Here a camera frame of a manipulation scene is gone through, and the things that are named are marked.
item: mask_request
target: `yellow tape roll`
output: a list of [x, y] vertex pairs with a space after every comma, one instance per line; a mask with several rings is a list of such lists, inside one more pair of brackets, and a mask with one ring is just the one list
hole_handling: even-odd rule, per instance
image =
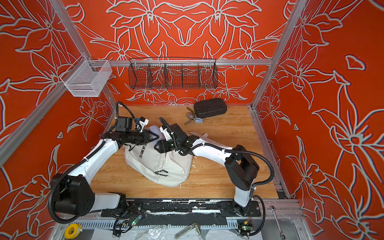
[[66, 239], [73, 239], [77, 237], [77, 235], [79, 235], [80, 232], [81, 232], [80, 224], [73, 223], [69, 225], [67, 229], [65, 229], [64, 237]]

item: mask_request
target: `wooden floor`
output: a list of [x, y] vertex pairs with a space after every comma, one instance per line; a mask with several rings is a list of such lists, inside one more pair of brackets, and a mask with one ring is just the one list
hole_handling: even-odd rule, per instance
[[[159, 117], [169, 124], [177, 123], [185, 132], [208, 133], [208, 138], [235, 147], [243, 145], [247, 150], [262, 154], [249, 110], [246, 106], [229, 106], [225, 114], [205, 118], [203, 123], [189, 123], [185, 114], [185, 106], [129, 106], [133, 114], [139, 118], [149, 119], [148, 126], [161, 126]], [[119, 108], [120, 116], [129, 116], [123, 108]], [[260, 166], [256, 181], [269, 177], [267, 165], [254, 157]], [[188, 179], [177, 187], [166, 187], [145, 178], [128, 166], [122, 148], [112, 155], [97, 172], [91, 183], [96, 193], [122, 192], [127, 197], [138, 198], [233, 198], [235, 186], [231, 182], [224, 166], [204, 157], [193, 157]], [[255, 194], [262, 198], [278, 198], [274, 184], [258, 186]]]

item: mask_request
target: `black cable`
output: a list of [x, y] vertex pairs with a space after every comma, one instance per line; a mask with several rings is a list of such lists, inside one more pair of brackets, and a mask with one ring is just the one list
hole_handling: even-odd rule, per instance
[[139, 122], [139, 120], [137, 119], [137, 118], [135, 118], [135, 116], [133, 115], [133, 113], [130, 111], [130, 109], [129, 108], [127, 108], [127, 106], [125, 106], [122, 102], [120, 102], [120, 101], [117, 101], [116, 102], [116, 121], [115, 121], [115, 124], [114, 125], [112, 125], [111, 127], [110, 127], [110, 131], [112, 131], [115, 127], [116, 127], [116, 125], [117, 125], [117, 123], [118, 123], [118, 117], [119, 117], [119, 103], [131, 114], [131, 117], [133, 118], [133, 120], [137, 123], [137, 125], [138, 125], [138, 129], [135, 129], [135, 131], [136, 132], [140, 132], [141, 130], [142, 130], [142, 126], [140, 125], [140, 122]]
[[130, 149], [128, 150], [128, 152], [132, 151], [132, 150], [135, 148], [135, 146], [136, 146], [136, 144], [135, 144], [135, 145], [133, 145], [133, 147], [132, 147], [132, 148], [130, 148]]
[[77, 167], [79, 167], [80, 165], [82, 165], [83, 163], [85, 163], [87, 161], [87, 159], [90, 159], [91, 157], [93, 157], [104, 145], [105, 145], [105, 140], [93, 151], [91, 152], [86, 158], [84, 158], [83, 160], [81, 160], [79, 163], [73, 165], [71, 168], [69, 168], [67, 171], [65, 171], [60, 177], [59, 179], [55, 182], [55, 184], [51, 187], [51, 192], [48, 196], [48, 200], [47, 200], [47, 205], [48, 205], [48, 212], [49, 214], [51, 215], [52, 219], [55, 220], [56, 222], [58, 223], [62, 223], [62, 224], [67, 224], [67, 223], [70, 223], [74, 220], [76, 220], [78, 217], [80, 217], [79, 215], [76, 215], [70, 219], [62, 219], [60, 218], [58, 215], [56, 215], [56, 212], [55, 212], [55, 202], [53, 201], [53, 194], [54, 192], [56, 191], [57, 187], [59, 186], [59, 184], [61, 183], [61, 181], [70, 173], [72, 172], [74, 169], [76, 169]]
[[[221, 150], [221, 151], [223, 150], [223, 148], [220, 147], [220, 146], [216, 146], [216, 145], [214, 145], [214, 144], [211, 144], [211, 143], [207, 143], [207, 142], [206, 142], [204, 145], [203, 145], [202, 143], [197, 144], [197, 145], [193, 146], [191, 149], [189, 149], [187, 152], [185, 152], [185, 153], [181, 153], [181, 152], [179, 152], [179, 154], [180, 154], [181, 156], [186, 156], [186, 155], [188, 155], [190, 152], [192, 152], [193, 150], [195, 150], [196, 148], [201, 147], [201, 146], [209, 146], [209, 147], [213, 147], [213, 148], [216, 148], [216, 149], [218, 149], [218, 150]], [[263, 161], [267, 164], [267, 166], [268, 166], [268, 168], [269, 168], [269, 171], [270, 171], [269, 178], [268, 178], [267, 180], [264, 180], [264, 181], [261, 181], [261, 182], [254, 182], [254, 183], [252, 184], [252, 187], [256, 187], [256, 186], [258, 186], [258, 185], [267, 184], [267, 183], [271, 182], [271, 181], [273, 180], [273, 178], [275, 177], [275, 171], [274, 171], [274, 169], [273, 169], [272, 164], [268, 161], [268, 159], [266, 159], [264, 156], [262, 156], [262, 155], [260, 155], [260, 154], [258, 154], [258, 153], [251, 152], [251, 151], [230, 150], [230, 149], [226, 149], [224, 152], [227, 152], [227, 153], [250, 154], [250, 155], [253, 155], [253, 156], [255, 156], [255, 157], [260, 158], [261, 160], [263, 160]]]
[[131, 230], [131, 228], [132, 228], [132, 226], [129, 226], [129, 227], [127, 228], [127, 230], [121, 231], [121, 233], [126, 233], [126, 232], [128, 232], [129, 230]]
[[[115, 236], [117, 236], [117, 237], [119, 237], [119, 236], [121, 235], [121, 233], [122, 233], [121, 227], [122, 227], [123, 223], [125, 223], [127, 219], [130, 220], [130, 219], [132, 218], [132, 216], [135, 214], [136, 207], [134, 207], [134, 206], [132, 206], [132, 207], [133, 207], [133, 209], [132, 209], [131, 207], [129, 207], [125, 212], [123, 212], [123, 213], [120, 214], [119, 216], [116, 216], [116, 215], [114, 215], [114, 214], [111, 214], [111, 213], [109, 213], [109, 212], [104, 211], [105, 214], [107, 214], [108, 216], [113, 217], [113, 218], [116, 219], [116, 221], [115, 221], [114, 224], [113, 224], [113, 228], [112, 228], [112, 230], [113, 230], [113, 235], [115, 235]], [[124, 216], [125, 214], [128, 213], [129, 210], [132, 210], [132, 213], [129, 214], [128, 216]], [[118, 225], [118, 221], [119, 221], [119, 220], [125, 220], [125, 221], [123, 221], [123, 223], [120, 224], [120, 227], [119, 227], [120, 230], [117, 230], [116, 227], [117, 227], [117, 225]]]
[[131, 114], [133, 120], [135, 120], [135, 122], [138, 124], [138, 127], [139, 129], [135, 129], [136, 132], [140, 132], [142, 130], [142, 127], [140, 125], [140, 122], [137, 118], [135, 118], [135, 116], [133, 115], [133, 113], [130, 111], [129, 108], [127, 108], [127, 106], [124, 105], [124, 103], [120, 102], [120, 101], [117, 101], [116, 102], [116, 105], [117, 105], [117, 109], [119, 108], [119, 103]]
[[[261, 204], [262, 204], [262, 208], [263, 208], [263, 220], [262, 220], [262, 223], [261, 223], [260, 227], [259, 227], [256, 231], [250, 233], [249, 236], [253, 236], [253, 235], [258, 234], [258, 233], [262, 230], [262, 228], [263, 228], [263, 226], [264, 226], [264, 223], [265, 223], [265, 205], [264, 205], [264, 202], [263, 202], [262, 198], [259, 197], [258, 195], [253, 195], [253, 198], [255, 198], [255, 197], [257, 197], [257, 198], [260, 200]], [[240, 232], [240, 234], [241, 234], [242, 236], [247, 236], [247, 234], [244, 234], [243, 232]]]
[[[169, 123], [167, 123], [167, 121], [166, 121], [164, 118], [159, 118], [159, 120], [160, 120], [160, 122], [161, 122], [163, 125], [167, 126], [168, 129], [171, 131]], [[172, 135], [173, 144], [175, 145], [176, 152], [177, 152], [177, 151], [179, 151], [179, 148], [178, 148], [178, 146], [177, 146], [177, 144], [176, 144], [175, 134], [171, 134], [171, 135]]]

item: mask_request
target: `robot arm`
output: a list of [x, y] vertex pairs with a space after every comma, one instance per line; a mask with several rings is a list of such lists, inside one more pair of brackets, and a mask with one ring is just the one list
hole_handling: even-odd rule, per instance
[[[146, 144], [159, 138], [158, 135], [143, 127], [148, 123], [145, 118], [136, 119], [136, 131], [130, 130], [134, 117], [117, 117], [116, 123], [84, 159], [66, 171], [56, 174], [51, 181], [51, 193], [48, 197], [48, 210], [51, 217], [59, 223], [69, 223], [79, 216], [102, 209], [120, 209], [125, 211], [127, 203], [125, 194], [109, 193], [94, 194], [90, 183], [107, 159], [124, 144]], [[218, 146], [197, 136], [188, 136], [177, 124], [170, 126], [160, 118], [163, 126], [160, 128], [166, 139], [158, 141], [155, 149], [159, 153], [176, 150], [180, 155], [194, 154], [206, 157], [226, 167], [231, 181], [236, 186], [234, 201], [245, 208], [252, 198], [256, 185], [265, 184], [273, 179], [273, 169], [268, 180], [254, 183], [259, 166], [243, 146], [235, 148]], [[75, 215], [71, 219], [61, 219], [55, 212]]]
[[[256, 185], [272, 181], [274, 177], [272, 165], [263, 156], [247, 151], [241, 145], [235, 148], [218, 146], [197, 136], [188, 136], [180, 126], [169, 125], [163, 118], [160, 118], [160, 122], [163, 124], [160, 131], [166, 139], [158, 141], [155, 149], [160, 153], [176, 150], [183, 156], [187, 154], [202, 156], [225, 166], [232, 183], [236, 186], [234, 201], [240, 207], [245, 208], [248, 205]], [[269, 166], [271, 175], [266, 181], [254, 183], [260, 167], [251, 155], [259, 157]]]

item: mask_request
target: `red wall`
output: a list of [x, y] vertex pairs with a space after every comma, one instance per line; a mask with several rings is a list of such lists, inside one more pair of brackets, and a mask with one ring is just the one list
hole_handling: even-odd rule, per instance
[[[79, 57], [49, 1], [0, 1], [0, 145]], [[66, 92], [0, 169], [0, 239], [47, 239], [50, 180], [77, 163], [113, 108]]]
[[0, 145], [80, 54], [47, 0], [1, 1]]
[[1, 167], [0, 239], [50, 236], [50, 181], [89, 153], [112, 112], [103, 94], [75, 98], [65, 92]]
[[[292, 0], [111, 2], [63, 0], [94, 59], [270, 58], [294, 4]], [[228, 104], [249, 104], [265, 70], [266, 66], [219, 68], [219, 86], [210, 91], [133, 90], [127, 68], [120, 67], [114, 69], [115, 78], [108, 86], [127, 104], [193, 104], [217, 97]]]
[[382, 1], [310, 0], [257, 107], [315, 239], [383, 239]]

